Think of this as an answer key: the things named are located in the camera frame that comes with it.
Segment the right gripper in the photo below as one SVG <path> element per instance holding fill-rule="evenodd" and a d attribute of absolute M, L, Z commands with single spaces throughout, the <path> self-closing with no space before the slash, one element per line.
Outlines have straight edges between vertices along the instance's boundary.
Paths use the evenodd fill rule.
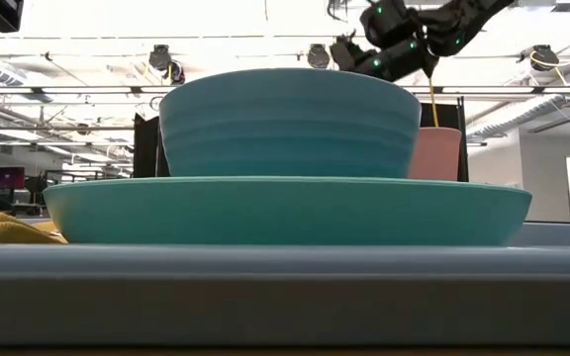
<path fill-rule="evenodd" d="M 364 51 L 352 41 L 353 36 L 339 35 L 330 45 L 332 60 L 340 71 L 353 71 L 364 57 Z"/>

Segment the pink cup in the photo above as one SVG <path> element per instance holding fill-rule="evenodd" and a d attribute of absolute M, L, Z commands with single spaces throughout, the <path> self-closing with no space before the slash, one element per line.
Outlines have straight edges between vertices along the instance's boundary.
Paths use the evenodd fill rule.
<path fill-rule="evenodd" d="M 409 177 L 456 181 L 461 138 L 461 131 L 457 129 L 420 128 Z"/>

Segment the blue ribbed bowl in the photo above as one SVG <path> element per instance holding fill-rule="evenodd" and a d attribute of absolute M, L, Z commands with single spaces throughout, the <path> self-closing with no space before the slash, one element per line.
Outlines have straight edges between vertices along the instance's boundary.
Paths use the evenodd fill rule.
<path fill-rule="evenodd" d="M 421 114 L 393 83 L 303 68 L 204 77 L 159 106 L 173 176 L 405 178 Z"/>

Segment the long ceiling rail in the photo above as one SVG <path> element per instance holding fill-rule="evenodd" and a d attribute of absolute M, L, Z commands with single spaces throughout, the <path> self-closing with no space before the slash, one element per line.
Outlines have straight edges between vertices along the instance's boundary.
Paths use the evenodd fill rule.
<path fill-rule="evenodd" d="M 2 86 L 0 95 L 25 94 L 165 94 L 177 86 Z M 434 86 L 433 93 L 443 95 L 570 95 L 570 86 Z"/>

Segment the yellow cloth napkin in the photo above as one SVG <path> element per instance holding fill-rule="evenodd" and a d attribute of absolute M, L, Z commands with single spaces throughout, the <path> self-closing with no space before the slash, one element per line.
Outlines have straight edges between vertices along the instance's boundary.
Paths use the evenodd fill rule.
<path fill-rule="evenodd" d="M 52 221 L 26 223 L 0 213 L 0 243 L 67 244 Z"/>

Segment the teal plate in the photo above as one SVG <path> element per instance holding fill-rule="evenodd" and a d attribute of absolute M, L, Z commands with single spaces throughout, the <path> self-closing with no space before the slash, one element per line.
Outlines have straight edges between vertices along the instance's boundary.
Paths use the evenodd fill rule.
<path fill-rule="evenodd" d="M 166 177 L 61 184 L 72 243 L 499 246 L 532 196 L 502 186 L 344 177 Z"/>

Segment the dark purple monitor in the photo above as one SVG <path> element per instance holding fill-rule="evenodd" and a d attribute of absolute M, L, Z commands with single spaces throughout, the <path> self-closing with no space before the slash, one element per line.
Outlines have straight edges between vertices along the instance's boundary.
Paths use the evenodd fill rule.
<path fill-rule="evenodd" d="M 25 168 L 21 166 L 0 167 L 0 190 L 17 190 L 25 187 Z"/>

